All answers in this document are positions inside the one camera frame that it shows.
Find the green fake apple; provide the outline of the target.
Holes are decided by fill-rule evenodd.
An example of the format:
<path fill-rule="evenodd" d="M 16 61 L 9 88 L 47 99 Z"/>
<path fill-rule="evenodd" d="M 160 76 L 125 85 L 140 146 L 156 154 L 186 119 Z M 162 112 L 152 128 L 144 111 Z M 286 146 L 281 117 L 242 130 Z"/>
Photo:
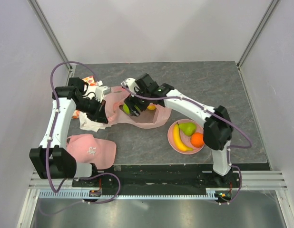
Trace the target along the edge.
<path fill-rule="evenodd" d="M 123 111 L 124 111 L 127 115 L 130 114 L 130 109 L 129 109 L 129 107 L 128 107 L 126 104 L 123 104 Z"/>

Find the pink plastic bag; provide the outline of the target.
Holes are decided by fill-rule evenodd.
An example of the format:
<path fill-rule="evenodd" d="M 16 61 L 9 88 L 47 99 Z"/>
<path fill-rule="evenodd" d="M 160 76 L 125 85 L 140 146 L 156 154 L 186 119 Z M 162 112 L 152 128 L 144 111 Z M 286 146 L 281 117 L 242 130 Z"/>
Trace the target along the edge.
<path fill-rule="evenodd" d="M 140 116 L 130 116 L 123 111 L 124 100 L 130 95 L 121 86 L 111 87 L 111 93 L 104 97 L 105 112 L 108 119 L 107 127 L 116 124 L 131 124 L 142 129 L 163 126 L 170 118 L 171 109 L 156 105 L 155 110 L 144 110 Z"/>

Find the yellow fake mango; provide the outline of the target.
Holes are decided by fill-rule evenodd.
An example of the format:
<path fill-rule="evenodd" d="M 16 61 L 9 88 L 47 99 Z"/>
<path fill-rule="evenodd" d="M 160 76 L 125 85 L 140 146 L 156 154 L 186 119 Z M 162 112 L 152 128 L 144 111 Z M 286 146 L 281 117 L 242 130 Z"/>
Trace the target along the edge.
<path fill-rule="evenodd" d="M 156 110 L 156 106 L 155 105 L 149 105 L 147 107 L 147 109 L 150 110 L 150 111 L 153 111 L 153 110 Z"/>

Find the fake orange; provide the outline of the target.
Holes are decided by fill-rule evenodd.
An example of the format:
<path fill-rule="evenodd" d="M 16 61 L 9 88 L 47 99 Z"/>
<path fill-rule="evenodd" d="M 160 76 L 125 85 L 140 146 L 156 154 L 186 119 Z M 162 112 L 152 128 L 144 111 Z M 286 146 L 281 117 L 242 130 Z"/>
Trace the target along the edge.
<path fill-rule="evenodd" d="M 191 135 L 190 143 L 196 148 L 201 148 L 205 145 L 203 140 L 204 135 L 202 133 L 194 133 Z"/>

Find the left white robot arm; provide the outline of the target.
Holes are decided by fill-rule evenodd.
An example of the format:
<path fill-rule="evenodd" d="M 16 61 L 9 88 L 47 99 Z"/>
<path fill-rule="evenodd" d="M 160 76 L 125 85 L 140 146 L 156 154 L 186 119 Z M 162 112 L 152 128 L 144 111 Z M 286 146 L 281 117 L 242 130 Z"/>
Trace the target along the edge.
<path fill-rule="evenodd" d="M 111 89 L 98 82 L 88 97 L 88 83 L 76 77 L 67 86 L 58 86 L 52 93 L 52 113 L 43 139 L 38 148 L 31 149 L 29 158 L 41 179 L 50 175 L 53 179 L 80 178 L 89 187 L 99 182 L 99 175 L 92 171 L 89 162 L 76 161 L 67 152 L 67 136 L 73 113 L 79 110 L 88 119 L 106 124 L 105 95 Z"/>

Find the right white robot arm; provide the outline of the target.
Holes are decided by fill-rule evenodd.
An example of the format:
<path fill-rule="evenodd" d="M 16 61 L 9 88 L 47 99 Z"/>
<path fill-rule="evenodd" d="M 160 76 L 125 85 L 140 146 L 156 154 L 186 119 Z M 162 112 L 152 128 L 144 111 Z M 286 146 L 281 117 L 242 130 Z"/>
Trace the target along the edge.
<path fill-rule="evenodd" d="M 231 165 L 227 149 L 233 127 L 226 108 L 201 104 L 169 84 L 158 85 L 149 74 L 143 74 L 138 79 L 128 78 L 121 85 L 130 93 L 124 100 L 130 114 L 139 116 L 150 103 L 154 103 L 175 110 L 202 126 L 204 143 L 211 149 L 213 157 L 213 183 L 223 187 L 230 181 Z"/>

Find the yellow fake banana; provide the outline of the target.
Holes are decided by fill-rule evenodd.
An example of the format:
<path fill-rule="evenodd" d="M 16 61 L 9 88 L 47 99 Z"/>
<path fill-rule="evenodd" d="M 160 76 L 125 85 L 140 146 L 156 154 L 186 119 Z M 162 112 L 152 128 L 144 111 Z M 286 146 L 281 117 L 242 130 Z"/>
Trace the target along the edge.
<path fill-rule="evenodd" d="M 180 129 L 179 129 L 179 124 L 175 124 L 173 128 L 173 140 L 176 145 L 176 147 L 182 151 L 182 152 L 188 152 L 188 151 L 193 151 L 192 148 L 186 146 L 182 140 L 181 140 L 181 135 L 180 135 Z"/>

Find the green fake pear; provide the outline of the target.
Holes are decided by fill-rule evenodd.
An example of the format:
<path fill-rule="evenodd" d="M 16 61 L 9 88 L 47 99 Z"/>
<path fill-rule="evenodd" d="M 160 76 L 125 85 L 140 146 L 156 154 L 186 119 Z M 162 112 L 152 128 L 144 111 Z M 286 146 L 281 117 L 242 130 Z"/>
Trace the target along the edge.
<path fill-rule="evenodd" d="M 192 136 L 196 132 L 196 124 L 193 122 L 178 123 L 178 127 L 186 136 Z"/>

